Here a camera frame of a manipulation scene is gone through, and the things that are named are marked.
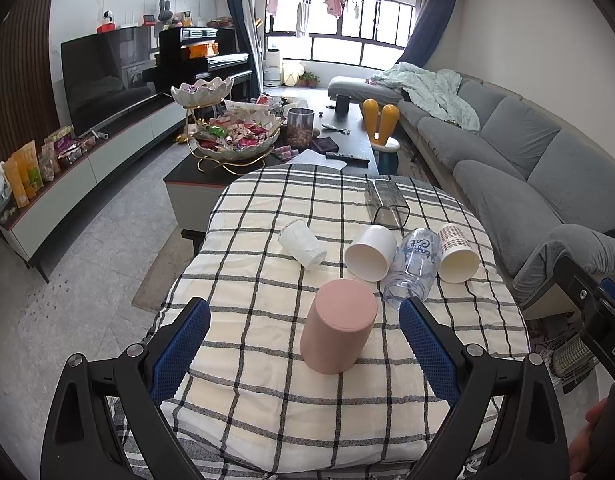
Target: white paper cup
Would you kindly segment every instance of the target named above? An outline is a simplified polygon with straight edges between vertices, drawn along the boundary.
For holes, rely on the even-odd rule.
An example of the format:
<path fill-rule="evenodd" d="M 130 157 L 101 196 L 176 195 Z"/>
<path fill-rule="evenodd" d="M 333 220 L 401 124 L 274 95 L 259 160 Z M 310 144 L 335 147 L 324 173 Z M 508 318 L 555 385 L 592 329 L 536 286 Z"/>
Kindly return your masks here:
<path fill-rule="evenodd" d="M 461 283 L 476 274 L 481 260 L 456 224 L 445 224 L 441 237 L 439 276 L 447 283 Z"/>
<path fill-rule="evenodd" d="M 370 225 L 345 250 L 343 260 L 350 272 L 366 282 L 385 278 L 396 254 L 396 238 L 387 227 Z"/>
<path fill-rule="evenodd" d="M 327 254 L 308 225 L 300 219 L 290 222 L 281 230 L 279 243 L 307 270 L 318 267 Z"/>

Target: yellow bunny ear stool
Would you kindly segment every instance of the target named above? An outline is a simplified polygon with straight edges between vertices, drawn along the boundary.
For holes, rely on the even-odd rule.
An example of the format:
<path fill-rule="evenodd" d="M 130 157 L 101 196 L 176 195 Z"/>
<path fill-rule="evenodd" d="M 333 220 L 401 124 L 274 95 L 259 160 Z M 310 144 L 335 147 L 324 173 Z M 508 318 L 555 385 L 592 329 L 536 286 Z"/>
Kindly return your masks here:
<path fill-rule="evenodd" d="M 363 120 L 370 142 L 374 142 L 374 134 L 379 127 L 379 103 L 374 99 L 366 99 L 363 103 Z"/>
<path fill-rule="evenodd" d="M 394 133 L 394 129 L 396 128 L 396 123 L 398 123 L 398 118 L 400 115 L 401 113 L 395 105 L 385 105 L 383 107 L 383 112 L 381 113 L 379 139 L 374 139 L 374 136 L 371 136 L 369 140 L 376 144 L 380 144 L 381 146 L 385 146 L 387 144 L 387 140 Z"/>
<path fill-rule="evenodd" d="M 367 136 L 377 157 L 379 174 L 396 174 L 398 171 L 398 150 L 401 149 L 401 145 L 398 140 L 392 138 L 392 134 L 396 128 L 396 123 L 398 123 L 400 113 L 395 105 L 385 105 L 377 136 L 377 124 L 374 121 L 378 121 L 378 115 L 379 105 L 374 99 L 368 99 L 363 103 L 363 118 Z"/>

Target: remote control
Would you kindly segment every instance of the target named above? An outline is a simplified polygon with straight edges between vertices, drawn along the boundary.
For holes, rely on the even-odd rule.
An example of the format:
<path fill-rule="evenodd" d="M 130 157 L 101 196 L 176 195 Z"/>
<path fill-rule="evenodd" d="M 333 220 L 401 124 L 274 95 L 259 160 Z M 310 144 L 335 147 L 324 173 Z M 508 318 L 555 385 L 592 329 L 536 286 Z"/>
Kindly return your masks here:
<path fill-rule="evenodd" d="M 350 162 L 352 164 L 358 164 L 367 168 L 369 166 L 369 158 L 366 156 L 348 155 L 347 153 L 334 153 L 326 152 L 325 158 L 334 158 L 335 160 L 342 160 L 344 162 Z"/>

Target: window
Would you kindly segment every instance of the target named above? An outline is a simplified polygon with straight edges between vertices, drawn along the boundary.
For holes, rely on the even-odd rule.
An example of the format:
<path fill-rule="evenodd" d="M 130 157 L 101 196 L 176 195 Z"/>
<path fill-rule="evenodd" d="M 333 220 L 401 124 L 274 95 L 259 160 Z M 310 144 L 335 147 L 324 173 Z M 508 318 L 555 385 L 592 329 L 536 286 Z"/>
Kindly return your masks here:
<path fill-rule="evenodd" d="M 308 38 L 296 37 L 301 2 L 310 4 Z M 265 20 L 265 44 L 283 59 L 385 70 L 403 54 L 415 17 L 414 6 L 390 0 L 347 0 L 339 19 L 328 14 L 326 0 L 278 0 L 276 15 Z"/>

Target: black mug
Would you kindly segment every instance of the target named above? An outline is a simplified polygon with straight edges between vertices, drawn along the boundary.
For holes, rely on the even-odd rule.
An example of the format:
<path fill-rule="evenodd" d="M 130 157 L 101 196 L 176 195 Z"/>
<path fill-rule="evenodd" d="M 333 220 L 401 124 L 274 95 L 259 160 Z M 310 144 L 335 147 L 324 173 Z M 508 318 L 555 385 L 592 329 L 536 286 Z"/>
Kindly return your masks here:
<path fill-rule="evenodd" d="M 336 115 L 345 115 L 350 111 L 350 99 L 349 95 L 337 95 L 336 96 L 336 108 L 334 113 Z"/>

